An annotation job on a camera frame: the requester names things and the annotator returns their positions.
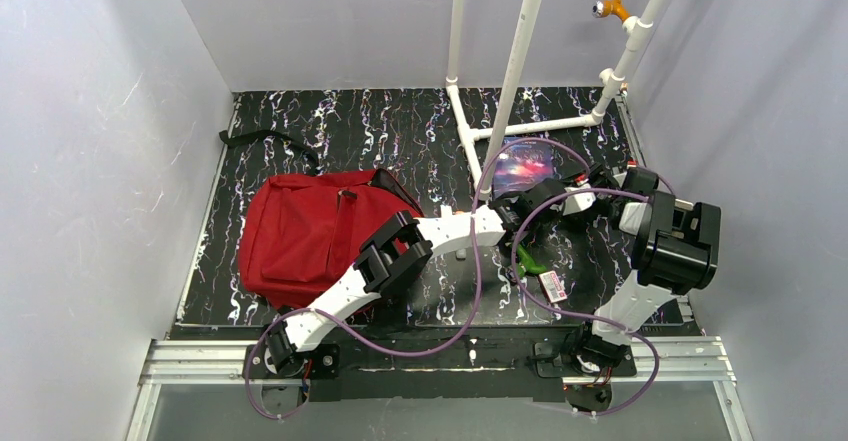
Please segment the dark purple galaxy book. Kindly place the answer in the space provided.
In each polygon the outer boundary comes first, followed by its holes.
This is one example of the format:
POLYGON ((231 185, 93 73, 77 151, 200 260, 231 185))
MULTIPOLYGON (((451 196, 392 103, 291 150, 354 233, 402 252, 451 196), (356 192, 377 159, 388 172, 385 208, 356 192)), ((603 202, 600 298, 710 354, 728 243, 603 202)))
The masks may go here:
POLYGON ((526 191, 554 176, 552 147, 545 143, 521 143, 501 153, 494 167, 493 196, 526 191))

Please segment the red student backpack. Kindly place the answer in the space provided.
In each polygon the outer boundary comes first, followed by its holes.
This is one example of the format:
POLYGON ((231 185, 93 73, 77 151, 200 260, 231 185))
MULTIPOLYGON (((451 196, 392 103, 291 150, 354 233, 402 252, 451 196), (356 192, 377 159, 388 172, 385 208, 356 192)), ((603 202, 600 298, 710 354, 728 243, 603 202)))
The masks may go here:
POLYGON ((423 216, 386 169, 268 177, 249 203, 238 248, 242 286, 273 308, 305 308, 397 212, 423 216))

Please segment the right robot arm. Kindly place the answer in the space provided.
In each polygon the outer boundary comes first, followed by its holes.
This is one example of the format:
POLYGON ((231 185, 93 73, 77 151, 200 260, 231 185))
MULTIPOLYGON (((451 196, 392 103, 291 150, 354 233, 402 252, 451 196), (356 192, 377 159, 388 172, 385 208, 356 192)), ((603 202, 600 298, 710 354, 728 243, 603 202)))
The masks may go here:
POLYGON ((722 211, 660 190, 660 176, 635 163, 608 178, 601 191, 618 229, 633 237, 631 270, 615 294, 560 345, 534 345, 542 377, 570 373, 605 377, 630 354, 635 334, 677 296, 702 290, 719 264, 722 211))

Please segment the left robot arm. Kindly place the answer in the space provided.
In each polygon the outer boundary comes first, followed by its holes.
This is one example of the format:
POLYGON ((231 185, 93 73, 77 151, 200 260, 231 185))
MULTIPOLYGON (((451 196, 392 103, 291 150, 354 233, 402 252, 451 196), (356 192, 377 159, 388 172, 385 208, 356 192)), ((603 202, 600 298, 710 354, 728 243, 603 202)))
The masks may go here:
POLYGON ((355 224, 361 218, 350 211, 363 208, 364 200, 356 192, 340 191, 333 235, 343 242, 330 244, 323 274, 328 287, 294 305, 264 336, 273 371, 280 376, 307 374, 314 350, 334 328, 343 327, 345 318, 370 303, 404 292, 432 256, 466 248, 478 251, 504 240, 517 247, 523 222, 550 210, 579 213, 593 204, 594 196, 546 180, 493 202, 475 199, 468 213, 417 218, 400 210, 390 216, 368 216, 365 230, 359 231, 355 224))

